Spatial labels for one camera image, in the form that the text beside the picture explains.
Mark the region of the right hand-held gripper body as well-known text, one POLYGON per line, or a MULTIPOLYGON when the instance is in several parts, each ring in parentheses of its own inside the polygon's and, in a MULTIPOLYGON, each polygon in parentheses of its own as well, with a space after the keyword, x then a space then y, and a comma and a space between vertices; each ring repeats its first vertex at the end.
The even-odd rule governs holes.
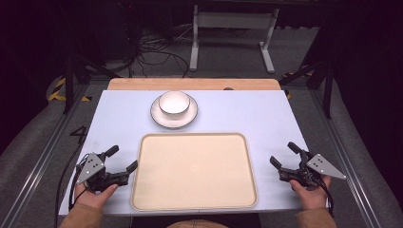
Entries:
POLYGON ((327 161, 320 154, 311 154, 310 152, 298 152, 301 162, 298 169, 284 168, 278 165, 278 174, 281 181, 297 181, 301 186, 307 187, 310 191, 315 190, 323 184, 322 177, 330 176, 333 178, 346 180, 347 176, 339 171, 334 165, 327 161))

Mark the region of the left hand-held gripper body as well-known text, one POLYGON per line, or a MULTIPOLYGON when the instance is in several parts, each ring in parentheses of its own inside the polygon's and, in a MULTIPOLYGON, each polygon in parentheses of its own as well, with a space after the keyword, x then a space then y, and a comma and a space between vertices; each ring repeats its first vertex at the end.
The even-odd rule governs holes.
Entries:
POLYGON ((84 184, 85 187, 95 192, 104 192, 110 185, 128 185, 130 168, 118 173, 106 171, 106 158, 114 155, 114 152, 103 152, 101 154, 88 153, 78 164, 78 177, 75 184, 84 184))

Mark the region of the person's left hand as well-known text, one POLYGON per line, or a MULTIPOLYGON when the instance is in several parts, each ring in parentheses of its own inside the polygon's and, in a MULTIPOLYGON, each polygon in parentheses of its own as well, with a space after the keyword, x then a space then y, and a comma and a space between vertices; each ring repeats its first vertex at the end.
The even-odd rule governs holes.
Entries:
POLYGON ((117 184, 113 184, 107 187, 107 189, 100 194, 94 193, 86 188, 82 183, 75 186, 74 189, 74 202, 77 204, 83 204, 89 207, 102 209, 108 199, 118 189, 117 184))

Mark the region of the person's right hand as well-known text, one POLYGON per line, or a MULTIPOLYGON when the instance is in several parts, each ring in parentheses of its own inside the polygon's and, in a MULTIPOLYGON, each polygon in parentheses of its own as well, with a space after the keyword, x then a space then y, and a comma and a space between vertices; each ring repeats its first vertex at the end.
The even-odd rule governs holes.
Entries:
POLYGON ((318 187, 316 190, 309 191, 301 186, 296 180, 290 180, 289 183, 299 196, 303 210, 313 210, 326 207, 328 196, 321 187, 318 187))

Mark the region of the beige tray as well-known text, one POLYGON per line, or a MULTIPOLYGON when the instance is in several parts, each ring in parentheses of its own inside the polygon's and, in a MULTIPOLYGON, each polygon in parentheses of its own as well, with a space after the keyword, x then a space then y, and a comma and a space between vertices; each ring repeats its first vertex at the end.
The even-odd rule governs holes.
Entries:
POLYGON ((240 133, 149 134, 138 162, 131 203, 139 211, 247 208, 258 201, 240 133))

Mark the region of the white plate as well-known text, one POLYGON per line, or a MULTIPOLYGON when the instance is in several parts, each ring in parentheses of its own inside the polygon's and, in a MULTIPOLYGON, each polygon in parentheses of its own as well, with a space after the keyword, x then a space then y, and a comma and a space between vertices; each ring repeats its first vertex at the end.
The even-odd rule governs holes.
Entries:
POLYGON ((182 114, 177 115, 166 114, 160 110, 159 98, 161 96, 153 102, 150 108, 150 115, 157 124, 166 128, 181 128, 190 124, 196 118, 198 114, 198 105, 190 95, 188 95, 190 98, 190 106, 182 114))

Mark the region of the black tripod stand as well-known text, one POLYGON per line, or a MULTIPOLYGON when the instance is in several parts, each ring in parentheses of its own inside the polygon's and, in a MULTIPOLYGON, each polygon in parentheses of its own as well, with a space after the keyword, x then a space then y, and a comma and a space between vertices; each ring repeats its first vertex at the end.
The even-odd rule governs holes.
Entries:
POLYGON ((89 77, 86 75, 86 66, 90 66, 95 70, 101 72, 105 76, 114 79, 118 78, 118 75, 112 71, 106 69, 103 66, 97 65, 95 62, 90 61, 84 56, 78 54, 69 54, 65 60, 65 78, 66 78, 66 103, 64 113, 68 114, 74 105, 74 86, 73 78, 78 77, 80 84, 87 84, 89 77))
POLYGON ((286 73, 279 80, 281 86, 285 86, 294 80, 312 73, 310 79, 306 82, 308 89, 318 90, 320 85, 324 85, 322 109, 325 116, 331 118, 331 97, 333 89, 334 72, 329 61, 321 61, 308 66, 303 66, 294 73, 286 73))

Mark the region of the white bowl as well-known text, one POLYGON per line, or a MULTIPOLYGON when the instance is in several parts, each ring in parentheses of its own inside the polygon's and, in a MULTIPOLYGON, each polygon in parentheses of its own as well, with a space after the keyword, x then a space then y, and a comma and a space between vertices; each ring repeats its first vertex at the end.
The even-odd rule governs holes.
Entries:
POLYGON ((166 114, 182 114, 190 106, 190 98, 182 91, 167 91, 159 98, 159 108, 166 114))

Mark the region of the yellow black floor tape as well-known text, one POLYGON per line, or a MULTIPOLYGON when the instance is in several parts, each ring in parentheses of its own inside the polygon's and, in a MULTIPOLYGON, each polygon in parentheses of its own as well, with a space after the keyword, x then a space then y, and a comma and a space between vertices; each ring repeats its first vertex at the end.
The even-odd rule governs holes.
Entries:
POLYGON ((67 100, 67 95, 63 95, 61 90, 66 84, 67 80, 65 76, 61 76, 59 79, 57 79, 53 89, 48 95, 48 100, 65 102, 67 100))

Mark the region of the wooden table board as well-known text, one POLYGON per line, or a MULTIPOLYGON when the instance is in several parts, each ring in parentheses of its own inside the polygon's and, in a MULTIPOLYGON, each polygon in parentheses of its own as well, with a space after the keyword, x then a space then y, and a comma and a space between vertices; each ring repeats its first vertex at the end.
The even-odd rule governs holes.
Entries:
POLYGON ((115 78, 108 90, 280 90, 275 79, 115 78))

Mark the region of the white metal stand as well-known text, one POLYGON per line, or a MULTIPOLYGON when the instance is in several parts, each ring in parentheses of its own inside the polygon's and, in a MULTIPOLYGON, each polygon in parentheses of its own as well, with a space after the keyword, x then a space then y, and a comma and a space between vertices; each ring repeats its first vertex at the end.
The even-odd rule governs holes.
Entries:
POLYGON ((207 29, 265 29, 266 37, 259 42, 259 49, 268 73, 275 68, 269 53, 269 44, 278 20, 279 9, 269 13, 209 12, 200 11, 196 5, 193 11, 193 41, 189 69, 196 71, 199 58, 199 28, 207 29))

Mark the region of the aluminium rail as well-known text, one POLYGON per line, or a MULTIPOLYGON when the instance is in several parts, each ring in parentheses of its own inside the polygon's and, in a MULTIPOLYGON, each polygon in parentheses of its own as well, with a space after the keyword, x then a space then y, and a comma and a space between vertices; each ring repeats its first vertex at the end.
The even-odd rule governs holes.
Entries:
POLYGON ((356 171, 348 157, 347 151, 336 131, 335 125, 329 119, 323 110, 322 99, 320 93, 315 90, 309 91, 313 103, 319 113, 320 119, 323 121, 327 132, 330 135, 333 146, 336 150, 336 156, 341 166, 342 171, 347 175, 347 182, 354 196, 358 209, 363 217, 367 228, 381 228, 380 222, 374 209, 365 193, 361 181, 359 180, 356 171))
POLYGON ((70 105, 69 111, 60 117, 45 148, 41 152, 38 161, 30 171, 28 179, 20 188, 19 194, 11 206, 8 214, 5 216, 5 219, 0 223, 0 228, 14 228, 19 218, 21 218, 21 215, 26 209, 29 200, 36 190, 41 178, 44 176, 44 173, 55 153, 55 148, 58 145, 73 112, 77 108, 82 97, 85 95, 87 88, 88 85, 77 86, 77 90, 73 93, 73 99, 71 100, 72 104, 70 105))

